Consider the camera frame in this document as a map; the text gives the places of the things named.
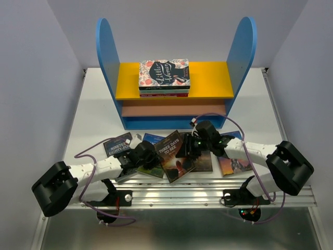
bookshelf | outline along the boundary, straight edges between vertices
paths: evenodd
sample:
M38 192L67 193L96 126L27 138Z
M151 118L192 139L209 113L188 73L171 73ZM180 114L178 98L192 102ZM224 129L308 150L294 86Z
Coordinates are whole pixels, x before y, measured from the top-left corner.
M257 45L253 18L244 17L236 30L227 61L190 61L188 97L140 98L138 62L120 63L108 21L96 27L98 61L124 129L189 129L193 116L228 115L252 65ZM221 128L225 119L210 116Z

red book spine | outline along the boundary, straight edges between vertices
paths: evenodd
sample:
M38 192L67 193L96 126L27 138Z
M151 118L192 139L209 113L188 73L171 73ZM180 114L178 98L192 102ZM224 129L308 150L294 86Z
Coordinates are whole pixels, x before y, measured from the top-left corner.
M188 93L178 93L178 94L140 94L140 97L188 97Z

blue side panel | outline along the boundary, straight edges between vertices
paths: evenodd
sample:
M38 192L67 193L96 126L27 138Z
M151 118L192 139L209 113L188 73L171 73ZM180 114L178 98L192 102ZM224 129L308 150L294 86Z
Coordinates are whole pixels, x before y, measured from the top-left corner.
M193 116L154 116L154 117L123 117L127 129L191 129ZM224 118L219 116L205 116L199 121L210 120L216 128L221 128Z
M230 80L234 91L234 98L225 99L224 101L227 115L252 65L256 47L257 27L255 21L252 17L244 17L237 27L227 59Z
M121 122L126 129L124 120L121 116L122 101L115 98L119 73L119 57L114 43L111 27L105 18L100 18L96 26L96 49L100 68L103 72L106 83L110 90L113 102L118 111Z

screw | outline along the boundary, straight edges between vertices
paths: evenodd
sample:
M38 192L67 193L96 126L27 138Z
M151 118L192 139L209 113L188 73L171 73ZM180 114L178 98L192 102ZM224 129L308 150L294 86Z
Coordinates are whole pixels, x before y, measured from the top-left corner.
M125 195L125 201L130 202L132 200L132 196L130 194Z

gray floor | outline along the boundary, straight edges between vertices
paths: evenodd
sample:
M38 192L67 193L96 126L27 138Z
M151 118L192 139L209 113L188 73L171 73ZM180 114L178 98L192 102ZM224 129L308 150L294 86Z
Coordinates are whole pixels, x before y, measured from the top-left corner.
M276 211L266 208L262 218ZM229 213L237 215L237 210ZM125 214L138 222L106 228L91 210L65 210L49 219L42 249L320 249L307 208L285 208L277 220L255 226L229 218L220 209L127 210Z

